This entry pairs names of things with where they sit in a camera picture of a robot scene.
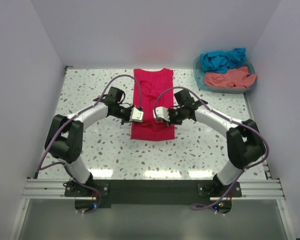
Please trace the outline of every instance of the wall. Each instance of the wall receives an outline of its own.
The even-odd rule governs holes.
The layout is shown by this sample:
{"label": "wall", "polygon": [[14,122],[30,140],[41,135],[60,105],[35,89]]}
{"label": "wall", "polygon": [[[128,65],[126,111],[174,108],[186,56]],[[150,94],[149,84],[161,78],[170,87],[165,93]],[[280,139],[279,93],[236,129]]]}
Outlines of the wall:
{"label": "wall", "polygon": [[201,53],[257,43],[280,0],[32,0],[75,67],[189,67]]}
{"label": "wall", "polygon": [[300,0],[280,2],[250,59],[259,76],[249,99],[300,237]]}
{"label": "wall", "polygon": [[42,152],[63,64],[29,0],[0,0],[0,240]]}

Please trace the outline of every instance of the pink cloth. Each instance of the pink cloth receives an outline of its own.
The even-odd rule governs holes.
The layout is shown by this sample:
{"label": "pink cloth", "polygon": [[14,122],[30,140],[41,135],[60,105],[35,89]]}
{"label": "pink cloth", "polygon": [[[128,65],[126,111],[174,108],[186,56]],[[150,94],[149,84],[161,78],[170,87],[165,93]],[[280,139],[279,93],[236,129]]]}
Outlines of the pink cloth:
{"label": "pink cloth", "polygon": [[257,76],[257,74],[249,74],[248,68],[242,66],[229,69],[225,74],[206,72],[204,84],[220,88],[248,89],[255,83]]}
{"label": "pink cloth", "polygon": [[[160,71],[134,70],[134,77],[140,82],[142,91],[143,122],[132,122],[131,139],[148,141],[166,141],[175,139],[175,127],[157,122],[154,118],[155,101],[166,89],[173,87],[174,71],[164,68]],[[134,84],[133,104],[138,105],[140,92]],[[170,108],[174,104],[174,92],[164,94],[157,107]]]}

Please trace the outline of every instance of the teal fabric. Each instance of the teal fabric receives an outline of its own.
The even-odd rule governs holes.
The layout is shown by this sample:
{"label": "teal fabric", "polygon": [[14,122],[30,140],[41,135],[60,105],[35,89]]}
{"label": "teal fabric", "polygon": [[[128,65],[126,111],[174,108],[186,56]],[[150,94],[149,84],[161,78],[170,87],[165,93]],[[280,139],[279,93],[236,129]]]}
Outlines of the teal fabric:
{"label": "teal fabric", "polygon": [[247,60],[245,48],[235,48],[232,51],[212,51],[200,55],[204,72],[225,74],[228,69],[240,68]]}

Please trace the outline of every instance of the white speckled tabletop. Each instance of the white speckled tabletop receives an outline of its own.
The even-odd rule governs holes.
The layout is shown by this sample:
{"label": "white speckled tabletop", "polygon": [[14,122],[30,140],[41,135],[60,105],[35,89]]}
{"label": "white speckled tabletop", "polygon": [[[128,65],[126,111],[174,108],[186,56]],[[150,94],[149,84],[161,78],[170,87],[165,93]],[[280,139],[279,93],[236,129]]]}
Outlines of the white speckled tabletop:
{"label": "white speckled tabletop", "polygon": [[[90,105],[109,80],[120,74],[134,73],[133,69],[68,69],[56,113],[69,115]],[[173,85],[191,89],[234,118],[249,118],[242,94],[200,90],[191,69],[174,70]],[[124,90],[125,102],[132,103],[134,82],[130,78],[119,78],[112,86]],[[212,179],[227,161],[226,139],[202,123],[185,120],[175,127],[174,140],[154,142],[131,140],[131,124],[121,125],[120,121],[109,116],[93,124],[83,135],[81,156],[95,179]],[[53,161],[48,155],[43,165]],[[57,165],[41,171],[38,178],[69,177]],[[263,166],[248,170],[241,179],[265,180]]]}

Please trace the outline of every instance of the folded garment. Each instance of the folded garment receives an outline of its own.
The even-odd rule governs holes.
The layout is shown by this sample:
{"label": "folded garment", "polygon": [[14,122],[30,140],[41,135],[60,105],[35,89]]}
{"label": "folded garment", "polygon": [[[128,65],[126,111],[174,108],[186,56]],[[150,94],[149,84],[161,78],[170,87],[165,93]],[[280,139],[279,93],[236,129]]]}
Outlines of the folded garment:
{"label": "folded garment", "polygon": [[[143,122],[133,122],[131,139],[166,141],[175,139],[175,127],[157,122],[154,118],[155,101],[161,93],[173,87],[174,71],[164,68],[160,71],[134,70],[134,77],[140,82],[142,91]],[[140,92],[134,84],[133,104],[138,105]],[[174,105],[174,93],[168,91],[157,103],[157,107],[170,108]]]}
{"label": "folded garment", "polygon": [[257,79],[257,74],[249,74],[246,66],[230,69],[225,74],[207,72],[204,84],[219,88],[248,89]]}
{"label": "folded garment", "polygon": [[225,74],[228,69],[240,68],[247,60],[245,48],[235,48],[232,51],[212,51],[200,55],[204,72]]}

